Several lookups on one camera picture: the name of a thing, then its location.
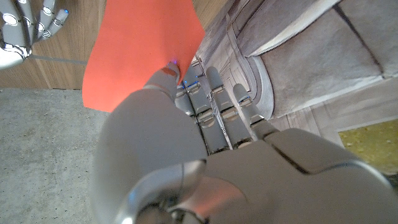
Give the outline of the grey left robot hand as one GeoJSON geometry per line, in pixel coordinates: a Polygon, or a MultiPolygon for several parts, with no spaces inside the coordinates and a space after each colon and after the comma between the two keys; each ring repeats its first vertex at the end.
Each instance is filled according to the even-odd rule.
{"type": "Polygon", "coordinates": [[[254,114],[252,140],[233,105],[212,154],[198,123],[176,107],[169,63],[107,118],[93,159],[100,223],[396,223],[397,195],[376,169],[301,129],[254,114]]]}

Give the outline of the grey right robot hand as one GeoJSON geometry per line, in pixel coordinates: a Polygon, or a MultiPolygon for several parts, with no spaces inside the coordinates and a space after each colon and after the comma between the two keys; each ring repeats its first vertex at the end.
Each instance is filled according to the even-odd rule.
{"type": "Polygon", "coordinates": [[[44,0],[34,16],[29,0],[1,0],[1,69],[20,65],[32,53],[34,43],[54,36],[64,25],[69,11],[55,12],[56,0],[44,0]]]}

